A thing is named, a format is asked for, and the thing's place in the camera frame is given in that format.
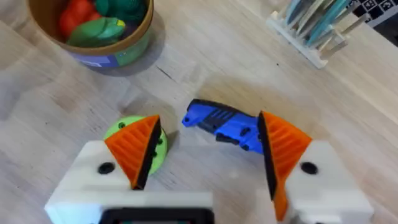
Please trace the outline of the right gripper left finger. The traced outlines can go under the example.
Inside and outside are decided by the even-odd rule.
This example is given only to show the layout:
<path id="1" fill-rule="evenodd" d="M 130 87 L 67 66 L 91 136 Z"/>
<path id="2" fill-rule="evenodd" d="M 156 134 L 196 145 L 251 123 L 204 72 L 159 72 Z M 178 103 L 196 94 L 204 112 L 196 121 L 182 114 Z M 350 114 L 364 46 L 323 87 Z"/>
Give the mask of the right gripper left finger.
<path id="1" fill-rule="evenodd" d="M 161 133 L 152 115 L 87 142 L 45 204 L 51 222 L 99 223 L 106 210 L 150 206 L 143 189 Z"/>

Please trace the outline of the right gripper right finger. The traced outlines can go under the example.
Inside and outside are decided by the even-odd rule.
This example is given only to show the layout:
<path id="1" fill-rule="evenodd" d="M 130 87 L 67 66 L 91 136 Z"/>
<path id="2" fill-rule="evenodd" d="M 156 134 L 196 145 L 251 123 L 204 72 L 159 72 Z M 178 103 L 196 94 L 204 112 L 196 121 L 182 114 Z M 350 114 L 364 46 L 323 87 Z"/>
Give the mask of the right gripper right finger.
<path id="1" fill-rule="evenodd" d="M 370 223 L 374 209 L 327 141 L 261 111 L 257 128 L 278 223 Z"/>

